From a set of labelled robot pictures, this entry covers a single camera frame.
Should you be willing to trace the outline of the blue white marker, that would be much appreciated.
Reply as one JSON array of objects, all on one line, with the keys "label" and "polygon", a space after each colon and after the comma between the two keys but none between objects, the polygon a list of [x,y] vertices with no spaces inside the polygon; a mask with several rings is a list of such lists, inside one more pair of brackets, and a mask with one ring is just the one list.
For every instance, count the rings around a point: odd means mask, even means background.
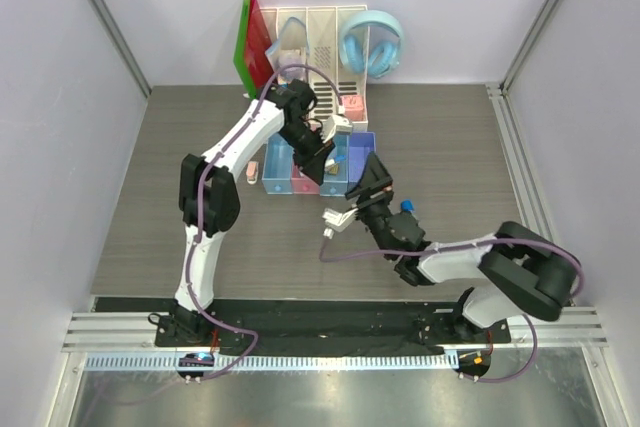
[{"label": "blue white marker", "polygon": [[330,157],[325,162],[325,169],[331,169],[334,165],[338,165],[346,159],[347,157],[345,155],[336,155],[334,157]]}]

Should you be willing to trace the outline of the pink drawer bin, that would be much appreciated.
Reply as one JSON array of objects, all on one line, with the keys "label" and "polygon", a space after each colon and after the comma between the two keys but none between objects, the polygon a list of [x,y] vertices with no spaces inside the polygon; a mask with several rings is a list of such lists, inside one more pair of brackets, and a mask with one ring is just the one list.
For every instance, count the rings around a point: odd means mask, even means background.
[{"label": "pink drawer bin", "polygon": [[296,165],[291,173],[292,191],[296,195],[318,195],[320,186],[302,174]]}]

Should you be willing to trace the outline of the blue grey glue stick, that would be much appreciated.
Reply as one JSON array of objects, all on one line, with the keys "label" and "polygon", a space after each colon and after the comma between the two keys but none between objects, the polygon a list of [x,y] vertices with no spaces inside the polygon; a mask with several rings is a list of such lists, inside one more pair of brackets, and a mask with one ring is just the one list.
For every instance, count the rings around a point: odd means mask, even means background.
[{"label": "blue grey glue stick", "polygon": [[403,200],[400,204],[400,208],[403,212],[413,213],[415,211],[414,205],[409,199]]}]

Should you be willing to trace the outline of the light blue drawer bin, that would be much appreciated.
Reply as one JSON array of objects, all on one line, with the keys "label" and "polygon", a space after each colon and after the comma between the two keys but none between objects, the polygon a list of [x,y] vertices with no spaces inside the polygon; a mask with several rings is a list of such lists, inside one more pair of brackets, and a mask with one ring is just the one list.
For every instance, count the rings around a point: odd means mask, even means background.
[{"label": "light blue drawer bin", "polygon": [[293,148],[279,135],[271,136],[266,145],[262,184],[267,194],[291,195]]}]

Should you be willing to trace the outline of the green red folder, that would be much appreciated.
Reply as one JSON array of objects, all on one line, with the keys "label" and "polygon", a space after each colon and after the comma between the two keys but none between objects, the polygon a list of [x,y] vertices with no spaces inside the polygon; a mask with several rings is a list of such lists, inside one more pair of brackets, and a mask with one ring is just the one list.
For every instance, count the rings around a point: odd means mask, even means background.
[{"label": "green red folder", "polygon": [[243,0],[233,55],[233,64],[251,99],[274,73],[266,56],[272,41],[258,0]]}]

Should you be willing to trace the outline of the purple drawer bin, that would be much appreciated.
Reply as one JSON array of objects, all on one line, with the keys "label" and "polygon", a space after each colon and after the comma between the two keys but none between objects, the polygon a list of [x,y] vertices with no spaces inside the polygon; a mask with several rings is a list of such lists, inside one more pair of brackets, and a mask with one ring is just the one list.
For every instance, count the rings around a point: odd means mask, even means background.
[{"label": "purple drawer bin", "polygon": [[362,176],[368,155],[376,151],[374,132],[354,132],[348,136],[348,187],[353,188]]}]

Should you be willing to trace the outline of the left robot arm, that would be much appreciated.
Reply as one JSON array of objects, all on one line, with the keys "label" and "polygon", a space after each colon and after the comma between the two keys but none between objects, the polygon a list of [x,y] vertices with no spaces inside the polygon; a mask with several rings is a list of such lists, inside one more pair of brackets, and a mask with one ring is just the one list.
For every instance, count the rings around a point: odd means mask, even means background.
[{"label": "left robot arm", "polygon": [[312,128],[307,114],[317,97],[308,83],[295,80],[287,87],[267,84],[233,128],[213,147],[185,156],[180,167],[179,209],[185,224],[186,248],[170,326],[190,345],[200,346],[222,323],[206,309],[214,299],[216,264],[226,233],[235,224],[241,203],[238,175],[265,141],[279,134],[293,149],[298,170],[315,184],[324,182],[325,163],[334,142]]}]

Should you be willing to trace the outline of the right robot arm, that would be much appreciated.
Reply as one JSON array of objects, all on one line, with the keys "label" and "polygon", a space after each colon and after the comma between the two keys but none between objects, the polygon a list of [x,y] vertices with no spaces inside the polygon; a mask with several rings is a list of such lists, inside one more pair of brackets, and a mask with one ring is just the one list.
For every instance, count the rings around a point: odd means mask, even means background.
[{"label": "right robot arm", "polygon": [[462,341],[475,341],[498,322],[521,314],[556,321],[582,286],[575,256],[514,221],[467,241],[427,240],[410,202],[391,211],[393,179],[374,152],[345,196],[355,202],[356,219],[402,280],[412,286],[470,282],[445,322],[450,335]]}]

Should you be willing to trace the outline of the pink stapler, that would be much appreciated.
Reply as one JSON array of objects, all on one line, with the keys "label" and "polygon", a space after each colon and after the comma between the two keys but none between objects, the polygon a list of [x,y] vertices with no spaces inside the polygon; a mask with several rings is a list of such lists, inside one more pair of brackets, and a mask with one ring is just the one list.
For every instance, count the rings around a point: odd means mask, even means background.
[{"label": "pink stapler", "polygon": [[246,166],[246,180],[249,185],[255,185],[259,178],[259,162],[252,160]]}]

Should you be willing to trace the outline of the pink cube box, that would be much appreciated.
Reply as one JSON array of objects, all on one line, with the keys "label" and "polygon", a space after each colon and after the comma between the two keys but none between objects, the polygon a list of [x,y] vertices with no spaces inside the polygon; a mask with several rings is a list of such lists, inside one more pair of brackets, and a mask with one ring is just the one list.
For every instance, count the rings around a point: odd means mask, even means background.
[{"label": "pink cube box", "polygon": [[342,97],[345,116],[351,121],[363,121],[365,117],[365,105],[363,97],[357,94]]}]

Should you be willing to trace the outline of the white file organizer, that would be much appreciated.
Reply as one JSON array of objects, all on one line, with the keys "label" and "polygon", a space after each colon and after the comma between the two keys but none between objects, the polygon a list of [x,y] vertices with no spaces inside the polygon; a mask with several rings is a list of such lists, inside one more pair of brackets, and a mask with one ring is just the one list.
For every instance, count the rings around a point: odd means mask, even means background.
[{"label": "white file organizer", "polygon": [[353,130],[368,130],[366,106],[367,74],[353,74],[345,69],[339,59],[338,36],[341,24],[352,14],[367,10],[365,5],[303,6],[303,7],[260,7],[272,41],[276,41],[279,28],[288,17],[301,19],[307,28],[309,54],[305,65],[317,68],[314,73],[301,68],[292,68],[282,72],[277,82],[286,84],[295,78],[307,81],[318,98],[317,108],[312,116],[319,120],[327,119],[331,114],[345,116],[342,97],[360,95],[365,105],[363,121],[350,121]]}]

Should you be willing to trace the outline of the clear zip pouch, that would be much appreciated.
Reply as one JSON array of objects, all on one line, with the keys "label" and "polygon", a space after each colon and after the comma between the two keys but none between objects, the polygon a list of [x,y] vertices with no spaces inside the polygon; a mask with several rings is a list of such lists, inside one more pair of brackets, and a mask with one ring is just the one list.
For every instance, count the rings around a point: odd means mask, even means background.
[{"label": "clear zip pouch", "polygon": [[309,50],[306,24],[297,17],[288,17],[279,28],[276,41],[265,51],[265,56],[277,71],[291,64],[306,64]]}]

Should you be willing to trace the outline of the light blue headphones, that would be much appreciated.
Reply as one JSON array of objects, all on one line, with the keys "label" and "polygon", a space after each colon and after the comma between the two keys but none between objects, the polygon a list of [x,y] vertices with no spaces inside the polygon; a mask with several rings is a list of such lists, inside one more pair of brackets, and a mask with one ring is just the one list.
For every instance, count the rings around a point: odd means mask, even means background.
[{"label": "light blue headphones", "polygon": [[[389,37],[372,44],[371,31],[382,29]],[[380,10],[363,10],[350,15],[339,29],[338,54],[342,66],[353,74],[367,74],[381,79],[400,62],[404,43],[401,23],[390,13]]]}]

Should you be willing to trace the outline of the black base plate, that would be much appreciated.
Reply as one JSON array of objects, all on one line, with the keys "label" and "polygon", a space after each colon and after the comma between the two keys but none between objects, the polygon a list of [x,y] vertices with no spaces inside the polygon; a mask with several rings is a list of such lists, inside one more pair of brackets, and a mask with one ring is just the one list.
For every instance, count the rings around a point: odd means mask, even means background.
[{"label": "black base plate", "polygon": [[216,323],[166,301],[148,315],[156,328],[155,345],[214,345],[236,355],[249,347],[255,331],[256,355],[342,356],[511,340],[504,319],[475,327],[462,317],[457,302],[217,299],[209,314]]}]

